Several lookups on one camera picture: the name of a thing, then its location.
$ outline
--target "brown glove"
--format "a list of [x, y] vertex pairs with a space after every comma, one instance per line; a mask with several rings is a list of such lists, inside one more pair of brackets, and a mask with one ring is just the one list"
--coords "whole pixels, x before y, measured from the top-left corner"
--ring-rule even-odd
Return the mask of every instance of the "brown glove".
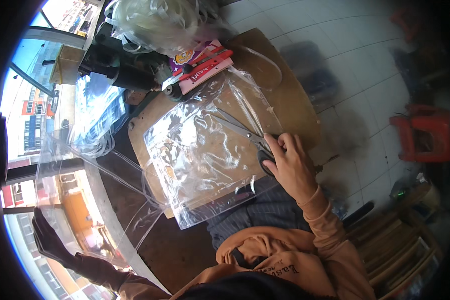
[[33, 237], [37, 244], [38, 253], [59, 262], [63, 267], [77, 271], [80, 259], [73, 256], [63, 245], [55, 230], [48, 224], [40, 208], [35, 207], [33, 218]]

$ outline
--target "sleeve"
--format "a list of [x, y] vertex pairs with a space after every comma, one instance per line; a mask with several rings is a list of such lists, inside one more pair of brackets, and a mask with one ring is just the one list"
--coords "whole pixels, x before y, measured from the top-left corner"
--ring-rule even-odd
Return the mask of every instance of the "sleeve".
[[318, 256], [320, 259], [328, 258], [345, 241], [345, 230], [342, 222], [332, 213], [332, 204], [325, 199], [320, 186], [308, 201], [297, 200], [297, 204], [315, 234], [313, 244], [318, 250]]
[[297, 201], [315, 234], [313, 244], [340, 299], [376, 299], [355, 246], [346, 240], [342, 222], [332, 213], [320, 186], [308, 201]]
[[148, 279], [133, 273], [118, 271], [108, 261], [80, 253], [77, 253], [75, 257], [78, 259], [78, 266], [74, 270], [77, 274], [88, 279], [92, 284], [104, 286], [119, 293], [123, 299], [159, 300], [170, 298], [170, 295]]

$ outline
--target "red utility knife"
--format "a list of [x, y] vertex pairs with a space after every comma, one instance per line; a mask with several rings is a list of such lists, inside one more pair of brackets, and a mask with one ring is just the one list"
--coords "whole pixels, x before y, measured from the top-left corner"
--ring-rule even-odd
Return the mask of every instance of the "red utility knife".
[[[221, 50], [220, 48], [223, 49], [223, 47], [218, 47], [211, 52], [213, 53], [214, 51], [215, 52], [220, 51]], [[232, 50], [225, 50], [215, 56], [204, 58], [202, 60], [200, 60], [200, 58], [203, 57], [203, 55], [200, 55], [198, 58], [196, 58], [194, 61], [192, 61], [192, 65], [190, 65], [190, 67], [193, 67], [193, 69], [187, 69], [190, 67], [186, 67], [184, 65], [180, 71], [177, 71], [174, 73], [174, 76], [165, 80], [162, 83], [162, 91], [164, 91], [169, 85], [172, 85], [174, 83], [177, 83], [179, 81], [182, 81], [182, 80], [185, 80], [188, 78], [191, 81], [196, 82], [204, 74], [206, 74], [211, 69], [213, 69], [213, 67], [215, 67], [219, 63], [223, 62], [224, 60], [226, 60], [227, 58], [232, 56], [232, 54], [233, 54]]]

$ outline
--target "sky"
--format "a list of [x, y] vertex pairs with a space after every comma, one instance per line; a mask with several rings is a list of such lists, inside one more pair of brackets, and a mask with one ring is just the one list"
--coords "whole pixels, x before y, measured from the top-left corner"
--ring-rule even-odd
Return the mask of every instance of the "sky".
[[[73, 0], [48, 0], [43, 6], [43, 12], [50, 23], [57, 27], [63, 19], [65, 11], [73, 6]], [[31, 22], [31, 26], [49, 27], [41, 14], [37, 14]], [[29, 66], [35, 62], [36, 54], [40, 50], [43, 41], [22, 40], [18, 45], [12, 62], [23, 71], [27, 71]], [[8, 131], [8, 159], [15, 159], [18, 156], [18, 141], [22, 138], [24, 131], [24, 121], [18, 116], [22, 112], [22, 101], [28, 99], [31, 85], [22, 77], [17, 76], [12, 69], [8, 69], [5, 75], [5, 82], [2, 93], [0, 112], [6, 117], [6, 127]]]

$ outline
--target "black machine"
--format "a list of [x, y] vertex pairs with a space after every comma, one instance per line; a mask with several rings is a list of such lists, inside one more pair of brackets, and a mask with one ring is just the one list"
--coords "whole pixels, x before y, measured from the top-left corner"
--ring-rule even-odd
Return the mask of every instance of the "black machine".
[[100, 25], [78, 73], [82, 76], [100, 73], [109, 79], [111, 85], [134, 91], [159, 89], [160, 78], [156, 78], [156, 74], [160, 66], [168, 65], [168, 57], [155, 51], [143, 54], [125, 51], [122, 42], [111, 36], [112, 28], [107, 22]]

